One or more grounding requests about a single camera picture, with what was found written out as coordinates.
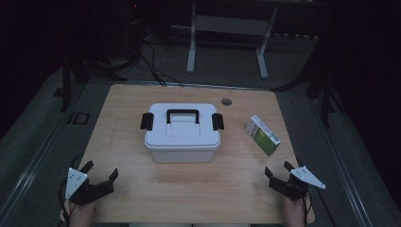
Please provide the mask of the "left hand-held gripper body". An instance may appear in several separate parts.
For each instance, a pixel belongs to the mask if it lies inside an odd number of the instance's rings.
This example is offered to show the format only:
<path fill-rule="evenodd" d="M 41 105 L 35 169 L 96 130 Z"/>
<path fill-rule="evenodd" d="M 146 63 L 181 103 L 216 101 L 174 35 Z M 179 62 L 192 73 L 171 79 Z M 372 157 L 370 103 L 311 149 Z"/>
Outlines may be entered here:
<path fill-rule="evenodd" d="M 68 169 L 65 198 L 74 204 L 84 205 L 113 193 L 109 179 L 103 183 L 90 184 L 88 173 L 70 167 Z"/>

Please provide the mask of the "white plastic storage box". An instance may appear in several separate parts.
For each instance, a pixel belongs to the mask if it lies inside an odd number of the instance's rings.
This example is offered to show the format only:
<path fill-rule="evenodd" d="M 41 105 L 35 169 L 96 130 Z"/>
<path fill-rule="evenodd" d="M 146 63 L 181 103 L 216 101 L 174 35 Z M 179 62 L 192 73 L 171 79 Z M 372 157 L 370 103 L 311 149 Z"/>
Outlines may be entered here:
<path fill-rule="evenodd" d="M 155 163 L 208 163 L 218 146 L 152 147 L 148 146 Z"/>

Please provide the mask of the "green and white carton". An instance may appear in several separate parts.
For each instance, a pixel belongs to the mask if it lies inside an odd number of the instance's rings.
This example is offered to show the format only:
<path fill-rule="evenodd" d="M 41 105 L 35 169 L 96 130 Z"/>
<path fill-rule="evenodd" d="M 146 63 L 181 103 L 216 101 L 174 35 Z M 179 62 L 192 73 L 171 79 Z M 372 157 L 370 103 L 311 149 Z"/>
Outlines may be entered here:
<path fill-rule="evenodd" d="M 250 117 L 246 133 L 267 156 L 271 156 L 281 144 L 281 140 L 257 115 Z"/>

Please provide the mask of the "person's right hand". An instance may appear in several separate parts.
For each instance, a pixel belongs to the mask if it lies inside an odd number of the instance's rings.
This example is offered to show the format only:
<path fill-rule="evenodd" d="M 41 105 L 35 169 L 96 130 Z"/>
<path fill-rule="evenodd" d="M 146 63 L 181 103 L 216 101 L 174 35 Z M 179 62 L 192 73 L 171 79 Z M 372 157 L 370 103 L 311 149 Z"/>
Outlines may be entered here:
<path fill-rule="evenodd" d="M 283 198 L 283 215 L 287 227 L 305 227 L 305 207 L 302 200 Z"/>

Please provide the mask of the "person's left hand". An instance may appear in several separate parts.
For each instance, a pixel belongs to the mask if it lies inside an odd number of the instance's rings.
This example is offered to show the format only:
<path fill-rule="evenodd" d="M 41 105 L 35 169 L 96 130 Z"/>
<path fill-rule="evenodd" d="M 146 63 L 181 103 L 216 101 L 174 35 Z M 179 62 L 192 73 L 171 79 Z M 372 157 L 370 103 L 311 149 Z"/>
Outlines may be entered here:
<path fill-rule="evenodd" d="M 96 204 L 94 202 L 76 205 L 69 203 L 69 227 L 92 227 L 96 216 Z"/>

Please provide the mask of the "black tripod stand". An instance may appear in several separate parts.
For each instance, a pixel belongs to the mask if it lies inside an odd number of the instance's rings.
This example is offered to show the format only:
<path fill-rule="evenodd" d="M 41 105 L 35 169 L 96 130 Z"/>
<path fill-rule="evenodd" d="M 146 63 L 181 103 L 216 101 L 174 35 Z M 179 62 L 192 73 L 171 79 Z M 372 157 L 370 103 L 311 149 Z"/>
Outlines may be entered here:
<path fill-rule="evenodd" d="M 98 61 L 94 61 L 83 54 L 67 55 L 61 65 L 61 88 L 58 88 L 54 96 L 62 98 L 61 112 L 65 113 L 71 102 L 71 75 L 79 83 L 87 83 L 90 79 L 89 69 L 95 70 L 106 78 L 118 81 L 126 81 L 125 78 L 118 76 L 115 72 L 125 69 L 132 65 L 132 61 L 127 61 L 116 66 L 103 66 Z"/>
<path fill-rule="evenodd" d="M 333 77 L 336 72 L 334 64 L 334 52 L 330 43 L 324 38 L 320 38 L 308 57 L 301 74 L 295 80 L 284 85 L 271 88 L 272 92 L 285 92 L 301 83 L 309 82 L 305 94 L 308 98 L 321 99 L 320 119 L 323 124 L 329 127 L 329 114 L 334 111 L 331 100 Z"/>

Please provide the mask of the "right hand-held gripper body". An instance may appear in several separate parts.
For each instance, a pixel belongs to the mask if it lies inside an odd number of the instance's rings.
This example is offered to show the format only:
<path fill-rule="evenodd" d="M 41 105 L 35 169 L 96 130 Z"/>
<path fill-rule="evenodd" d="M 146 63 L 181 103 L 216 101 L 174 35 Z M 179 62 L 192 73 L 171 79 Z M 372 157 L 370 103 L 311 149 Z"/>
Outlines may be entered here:
<path fill-rule="evenodd" d="M 319 187 L 320 189 L 326 188 L 326 185 L 306 166 L 294 167 L 294 169 L 289 172 L 287 181 L 280 180 L 273 176 L 269 182 L 270 188 L 292 201 L 304 198 L 310 185 Z"/>

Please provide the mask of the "white box lid black handle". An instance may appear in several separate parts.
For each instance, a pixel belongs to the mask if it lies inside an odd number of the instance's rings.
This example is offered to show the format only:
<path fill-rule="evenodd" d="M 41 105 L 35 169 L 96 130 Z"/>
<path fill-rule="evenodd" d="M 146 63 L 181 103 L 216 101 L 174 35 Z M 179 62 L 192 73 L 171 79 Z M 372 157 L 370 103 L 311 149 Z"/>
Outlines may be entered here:
<path fill-rule="evenodd" d="M 221 113 L 208 103 L 154 103 L 142 115 L 150 150 L 208 150 L 220 144 Z"/>

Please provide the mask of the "white metal stand frame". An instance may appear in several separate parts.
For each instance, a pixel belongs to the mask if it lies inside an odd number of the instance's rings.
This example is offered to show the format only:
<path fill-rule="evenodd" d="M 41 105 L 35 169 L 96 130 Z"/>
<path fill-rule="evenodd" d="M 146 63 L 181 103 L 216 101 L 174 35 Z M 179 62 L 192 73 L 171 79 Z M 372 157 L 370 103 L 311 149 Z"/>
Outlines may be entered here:
<path fill-rule="evenodd" d="M 190 45 L 187 57 L 186 72 L 192 74 L 195 71 L 197 49 L 196 32 L 211 31 L 220 33 L 261 36 L 263 38 L 263 41 L 262 44 L 255 49 L 255 55 L 258 63 L 260 78 L 267 79 L 269 77 L 269 74 L 264 54 L 277 13 L 278 8 L 273 7 L 268 21 L 202 15 L 197 13 L 197 0 L 192 0 Z"/>

